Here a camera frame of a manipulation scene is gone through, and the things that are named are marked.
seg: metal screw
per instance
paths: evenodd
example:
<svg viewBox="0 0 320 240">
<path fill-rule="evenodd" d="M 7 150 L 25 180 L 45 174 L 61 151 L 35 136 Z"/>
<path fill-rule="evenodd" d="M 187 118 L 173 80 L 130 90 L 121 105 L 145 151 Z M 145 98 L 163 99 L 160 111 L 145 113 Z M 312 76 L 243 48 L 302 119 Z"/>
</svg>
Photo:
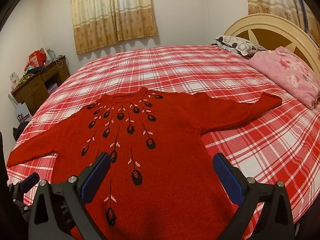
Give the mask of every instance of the metal screw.
<svg viewBox="0 0 320 240">
<path fill-rule="evenodd" d="M 76 182 L 76 180 L 77 180 L 77 178 L 76 178 L 75 176 L 71 176 L 71 177 L 68 179 L 68 181 L 69 181 L 70 183 L 74 183 L 74 182 Z"/>
<path fill-rule="evenodd" d="M 280 180 L 277 181 L 277 184 L 278 184 L 279 187 L 284 187 L 284 183 L 282 181 L 280 181 Z"/>
<path fill-rule="evenodd" d="M 47 184 L 47 181 L 45 181 L 45 180 L 41 180 L 39 183 L 40 186 L 44 186 L 45 184 Z"/>
<path fill-rule="evenodd" d="M 249 182 L 250 184 L 254 184 L 256 180 L 253 177 L 248 177 L 247 182 Z"/>
</svg>

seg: sweater neckline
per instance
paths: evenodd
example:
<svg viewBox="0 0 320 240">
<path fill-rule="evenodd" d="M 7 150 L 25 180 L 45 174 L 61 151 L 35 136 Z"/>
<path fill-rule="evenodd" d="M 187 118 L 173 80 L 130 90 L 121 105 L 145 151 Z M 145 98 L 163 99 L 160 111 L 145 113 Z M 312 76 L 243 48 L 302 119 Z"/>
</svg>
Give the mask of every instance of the sweater neckline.
<svg viewBox="0 0 320 240">
<path fill-rule="evenodd" d="M 110 103 L 126 103 L 126 102 L 132 102 L 137 99 L 141 99 L 141 97 L 148 92 L 148 89 L 146 87 L 142 87 L 137 92 L 132 93 L 116 93 L 114 95 L 108 95 L 106 94 L 106 99 Z"/>
</svg>

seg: curtain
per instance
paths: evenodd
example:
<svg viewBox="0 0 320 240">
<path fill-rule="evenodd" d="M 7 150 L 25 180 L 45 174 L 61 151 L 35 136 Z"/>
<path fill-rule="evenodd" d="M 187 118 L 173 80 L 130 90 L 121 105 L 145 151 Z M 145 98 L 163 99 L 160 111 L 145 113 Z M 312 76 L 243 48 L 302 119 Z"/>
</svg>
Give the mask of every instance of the curtain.
<svg viewBox="0 0 320 240">
<path fill-rule="evenodd" d="M 71 0 L 77 55 L 158 35 L 151 0 Z"/>
<path fill-rule="evenodd" d="M 320 44 L 320 25 L 306 3 L 301 0 L 248 0 L 248 13 L 268 13 L 285 18 L 299 26 Z M 305 8 L 307 22 L 304 20 Z"/>
</svg>

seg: headboard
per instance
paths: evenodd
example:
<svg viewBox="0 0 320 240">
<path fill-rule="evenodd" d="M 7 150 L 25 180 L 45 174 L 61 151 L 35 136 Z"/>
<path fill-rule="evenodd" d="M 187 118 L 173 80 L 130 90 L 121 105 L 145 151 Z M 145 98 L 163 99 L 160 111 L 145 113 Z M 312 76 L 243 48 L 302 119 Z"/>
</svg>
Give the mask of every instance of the headboard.
<svg viewBox="0 0 320 240">
<path fill-rule="evenodd" d="M 283 46 L 303 59 L 320 77 L 319 47 L 286 19 L 266 13 L 251 14 L 229 27 L 225 35 L 241 37 L 270 50 Z"/>
</svg>

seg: plaid bed sheet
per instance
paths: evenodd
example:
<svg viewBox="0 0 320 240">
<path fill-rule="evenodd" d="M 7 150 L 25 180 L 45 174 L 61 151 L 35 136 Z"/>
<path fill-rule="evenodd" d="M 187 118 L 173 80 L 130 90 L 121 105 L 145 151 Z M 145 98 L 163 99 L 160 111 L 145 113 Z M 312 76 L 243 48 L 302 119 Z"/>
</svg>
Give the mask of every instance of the plaid bed sheet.
<svg viewBox="0 0 320 240">
<path fill-rule="evenodd" d="M 294 221 L 309 208 L 320 189 L 320 106 L 310 111 L 285 90 L 247 65 L 240 55 L 217 46 L 139 49 L 94 60 L 72 75 L 36 112 L 16 146 L 48 130 L 104 93 L 138 91 L 206 92 L 211 97 L 251 103 L 262 92 L 280 96 L 281 107 L 245 127 L 202 137 L 210 156 L 222 152 L 246 177 L 285 183 Z M 38 172 L 51 180 L 56 155 L 8 169 L 9 183 Z M 25 195 L 31 204 L 36 187 Z M 250 231 L 258 221 L 257 207 Z"/>
</svg>

